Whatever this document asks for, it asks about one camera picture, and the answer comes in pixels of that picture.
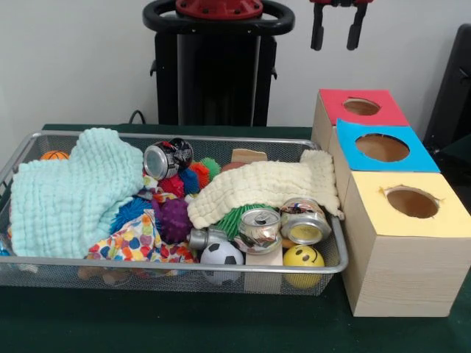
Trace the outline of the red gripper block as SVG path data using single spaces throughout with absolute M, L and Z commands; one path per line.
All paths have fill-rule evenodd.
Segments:
M 323 43 L 324 27 L 323 9 L 325 4 L 354 4 L 356 13 L 353 24 L 350 26 L 347 39 L 347 49 L 349 51 L 358 48 L 361 35 L 361 28 L 364 20 L 364 0 L 310 0 L 314 3 L 314 23 L 311 36 L 311 48 L 314 51 L 320 51 Z

